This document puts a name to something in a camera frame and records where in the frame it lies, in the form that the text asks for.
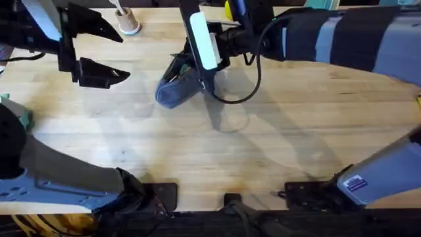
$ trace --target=black cable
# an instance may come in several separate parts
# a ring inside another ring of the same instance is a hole
[[[22,60],[34,61],[44,56],[45,56],[45,53],[38,53],[37,55],[31,56],[31,57],[14,57],[11,59],[1,59],[0,62],[15,62],[15,61],[22,61]]]
[[[245,237],[251,237],[251,226],[247,214],[239,207],[232,205],[232,209],[241,217],[243,221]]]
[[[288,18],[290,18],[291,16],[289,16],[289,15],[287,15],[287,16],[280,16],[280,17],[278,17],[277,19],[275,19],[275,20],[273,20],[271,23],[269,23],[265,28],[264,28],[264,30],[262,31],[262,34],[260,35],[260,38],[259,38],[259,40],[258,40],[258,42],[257,42],[257,45],[256,45],[256,54],[255,54],[255,57],[256,57],[256,64],[257,64],[257,82],[256,82],[256,86],[255,86],[255,89],[253,89],[253,91],[248,95],[248,96],[246,96],[246,97],[244,97],[243,99],[238,99],[238,100],[236,100],[236,101],[227,101],[227,100],[225,100],[225,99],[222,99],[221,97],[218,97],[216,94],[215,94],[215,92],[209,92],[211,95],[212,95],[212,97],[214,97],[216,100],[218,100],[218,101],[220,101],[220,102],[223,102],[223,103],[226,103],[226,104],[230,104],[230,105],[235,105],[235,104],[239,104],[239,103],[243,103],[243,102],[246,102],[246,101],[248,101],[249,99],[251,99],[255,94],[256,94],[256,92],[259,90],[259,88],[260,88],[260,83],[261,83],[261,81],[262,81],[262,68],[261,68],[261,65],[260,65],[260,50],[261,50],[261,48],[262,48],[262,43],[263,43],[263,39],[264,39],[264,35],[266,35],[266,33],[275,25],[275,24],[277,24],[277,23],[279,23],[281,20],[286,20],[286,19],[288,19]]]
[[[245,62],[245,64],[246,64],[247,66],[250,66],[250,65],[252,65],[252,64],[253,64],[253,62],[254,62],[254,60],[255,60],[256,55],[251,55],[250,61],[249,61],[249,59],[247,58],[247,55],[246,55],[245,53],[243,53],[243,57],[244,57],[244,62]]]

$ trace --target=cable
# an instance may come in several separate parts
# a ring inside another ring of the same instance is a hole
[[[31,57],[14,57],[11,59],[1,59],[0,62],[15,62],[15,61],[22,61],[22,60],[29,60],[29,61],[34,61],[34,60],[38,60],[42,57],[45,56],[45,53],[38,53],[35,56],[31,56]]]
[[[275,20],[273,20],[271,23],[269,23],[265,28],[264,28],[264,30],[262,31],[262,34],[260,35],[260,38],[259,38],[259,40],[258,40],[258,42],[257,42],[257,45],[256,45],[256,47],[257,47],[257,50],[256,50],[256,54],[255,54],[255,57],[256,57],[256,65],[257,65],[257,82],[256,82],[256,86],[255,86],[255,89],[253,89],[253,91],[248,95],[248,96],[246,96],[246,97],[244,97],[243,99],[238,99],[238,100],[236,100],[236,101],[227,101],[227,100],[225,100],[225,99],[222,99],[221,97],[218,97],[216,94],[215,94],[215,92],[209,92],[211,95],[212,95],[212,97],[214,97],[216,100],[218,100],[218,101],[220,101],[220,102],[223,102],[223,103],[226,103],[226,104],[230,104],[230,105],[235,105],[235,104],[239,104],[239,103],[243,103],[243,102],[246,102],[246,101],[248,101],[249,99],[251,99],[255,94],[256,94],[256,92],[259,90],[259,88],[260,88],[260,83],[261,83],[261,81],[262,81],[262,68],[261,68],[261,65],[260,65],[260,49],[262,48],[262,43],[263,43],[263,38],[264,38],[264,36],[266,35],[266,33],[275,25],[275,24],[277,24],[277,23],[279,23],[281,20],[286,20],[286,19],[289,19],[289,18],[291,18],[291,16],[289,16],[289,15],[286,15],[286,16],[280,16],[280,17],[278,17],[277,19],[275,19]]]
[[[42,215],[37,215],[41,221],[43,221],[49,228],[53,229],[55,232],[57,232],[57,234],[60,235],[64,235],[64,236],[73,236],[73,237],[81,237],[81,236],[91,236],[94,235],[95,233],[88,233],[88,234],[70,234],[70,233],[66,233],[63,232],[61,230],[59,230],[58,228],[56,228],[55,226],[53,226],[49,221],[47,221],[47,219],[45,217],[43,217]]]
[[[254,60],[255,60],[256,55],[251,55],[250,61],[249,61],[249,59],[247,58],[247,55],[246,55],[245,53],[243,53],[243,57],[244,57],[244,62],[245,62],[245,64],[246,64],[247,66],[250,66],[250,65],[252,65],[252,64],[253,64],[253,62],[254,62]]]

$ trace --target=gray robot arm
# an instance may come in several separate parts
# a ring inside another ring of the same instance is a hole
[[[421,127],[326,182],[287,182],[278,193],[290,209],[356,211],[421,187]]]
[[[175,210],[177,184],[142,184],[120,168],[98,167],[55,151],[26,132],[19,119],[25,114],[23,106],[2,98],[0,201],[80,205],[113,215]]]

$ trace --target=green object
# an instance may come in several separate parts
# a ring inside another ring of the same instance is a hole
[[[11,95],[8,94],[8,93],[6,93],[6,94],[1,94],[0,97],[6,98],[6,99],[10,99],[11,98]]]
[[[340,0],[307,0],[305,7],[314,9],[336,10]]]
[[[25,127],[25,130],[29,132],[34,127],[34,113],[25,106],[11,101],[9,99],[10,96],[11,95],[8,93],[0,94],[1,103],[19,118],[19,121]]]

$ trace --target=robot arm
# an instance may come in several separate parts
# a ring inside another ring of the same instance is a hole
[[[93,10],[68,4],[56,8],[51,0],[6,0],[0,2],[0,43],[56,54],[59,70],[70,72],[83,87],[110,88],[130,73],[101,65],[87,58],[76,60],[72,38],[92,34],[119,43],[117,31]]]
[[[259,88],[260,54],[277,61],[318,61],[395,76],[421,86],[421,7],[375,7],[325,11],[291,9],[274,17],[267,1],[229,0],[239,26],[206,23],[198,6],[181,0],[191,59],[203,87],[225,103],[244,102]],[[230,57],[251,53],[258,82],[249,97],[224,101],[213,90],[217,71]],[[358,210],[393,194],[421,187],[421,130],[416,129],[327,182],[288,182],[279,193],[290,209]]]
[[[177,184],[142,184],[120,168],[55,151],[26,132],[23,106],[0,100],[0,201],[79,205],[109,215],[175,210]]]

